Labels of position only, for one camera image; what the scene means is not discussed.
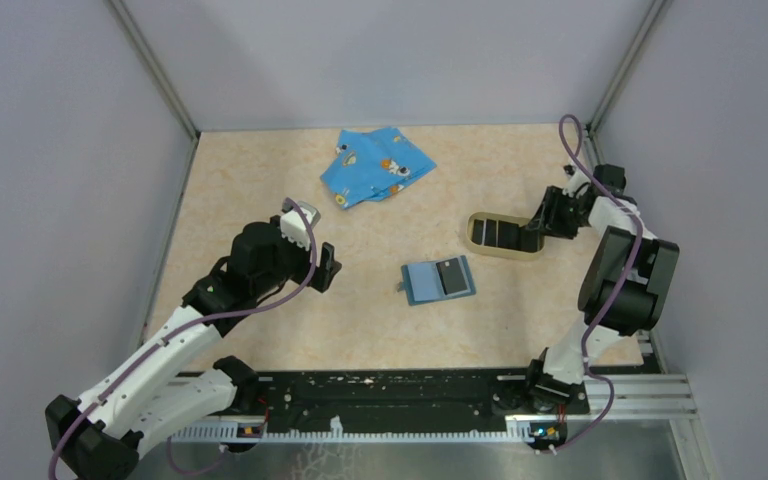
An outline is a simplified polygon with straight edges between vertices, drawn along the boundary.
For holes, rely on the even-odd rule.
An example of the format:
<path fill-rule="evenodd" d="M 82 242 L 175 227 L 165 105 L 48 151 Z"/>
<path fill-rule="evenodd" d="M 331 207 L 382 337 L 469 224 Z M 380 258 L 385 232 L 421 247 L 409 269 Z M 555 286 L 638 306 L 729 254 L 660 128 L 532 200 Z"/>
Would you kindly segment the beige oval card tray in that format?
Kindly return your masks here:
<path fill-rule="evenodd" d="M 530 218 L 473 213 L 466 225 L 465 247 L 472 253 L 509 260 L 530 260 L 542 252 L 521 250 L 521 228 Z"/>

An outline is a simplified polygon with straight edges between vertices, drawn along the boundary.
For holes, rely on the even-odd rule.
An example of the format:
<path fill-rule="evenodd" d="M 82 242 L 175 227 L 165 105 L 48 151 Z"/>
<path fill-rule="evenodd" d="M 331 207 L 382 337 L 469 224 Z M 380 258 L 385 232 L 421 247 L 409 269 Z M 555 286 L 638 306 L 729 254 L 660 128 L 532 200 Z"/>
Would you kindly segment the black card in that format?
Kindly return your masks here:
<path fill-rule="evenodd" d="M 469 282 L 460 258 L 450 258 L 436 263 L 443 293 L 446 296 L 469 290 Z"/>

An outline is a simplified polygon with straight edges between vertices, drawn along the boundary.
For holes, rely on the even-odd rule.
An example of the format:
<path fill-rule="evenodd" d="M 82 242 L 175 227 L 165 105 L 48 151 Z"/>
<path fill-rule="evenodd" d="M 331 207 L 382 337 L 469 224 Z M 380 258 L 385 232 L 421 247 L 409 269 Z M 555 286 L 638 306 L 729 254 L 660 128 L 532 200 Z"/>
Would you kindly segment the blue card holder wallet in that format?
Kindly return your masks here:
<path fill-rule="evenodd" d="M 450 258 L 461 259 L 464 273 L 469 282 L 469 290 L 460 294 L 446 296 L 441 287 L 436 263 Z M 473 296 L 477 293 L 471 269 L 465 256 L 454 256 L 442 260 L 414 262 L 401 266 L 402 280 L 397 290 L 405 293 L 410 306 L 454 300 Z"/>

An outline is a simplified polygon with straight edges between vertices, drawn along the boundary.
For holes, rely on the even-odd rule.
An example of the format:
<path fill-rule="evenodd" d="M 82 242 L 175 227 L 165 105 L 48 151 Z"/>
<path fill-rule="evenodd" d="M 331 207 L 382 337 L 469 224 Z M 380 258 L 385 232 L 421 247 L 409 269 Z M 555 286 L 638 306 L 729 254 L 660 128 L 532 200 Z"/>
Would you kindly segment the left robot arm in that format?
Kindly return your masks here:
<path fill-rule="evenodd" d="M 277 308 L 306 287 L 330 287 L 341 265 L 332 245 L 317 244 L 315 223 L 288 211 L 246 225 L 230 254 L 130 358 L 78 397 L 53 399 L 44 411 L 52 446 L 49 478 L 63 463 L 80 479 L 125 479 L 156 445 L 203 417 L 228 410 L 264 413 L 259 375 L 234 356 L 183 385 L 171 382 L 248 317 Z"/>

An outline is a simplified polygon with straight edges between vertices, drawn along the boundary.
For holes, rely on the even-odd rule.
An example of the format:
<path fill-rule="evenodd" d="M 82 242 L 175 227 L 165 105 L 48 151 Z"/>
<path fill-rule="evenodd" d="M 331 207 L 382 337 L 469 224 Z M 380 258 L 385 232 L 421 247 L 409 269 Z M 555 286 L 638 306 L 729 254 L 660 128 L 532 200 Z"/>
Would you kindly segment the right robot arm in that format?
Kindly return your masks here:
<path fill-rule="evenodd" d="M 594 173 L 567 166 L 564 187 L 550 186 L 534 217 L 521 229 L 521 246 L 542 249 L 548 237 L 573 239 L 583 227 L 601 239 L 577 297 L 582 317 L 561 341 L 529 366 L 523 398 L 536 412 L 569 403 L 590 364 L 619 340 L 650 330 L 660 319 L 680 249 L 649 231 L 633 199 L 625 196 L 625 171 L 599 165 Z"/>

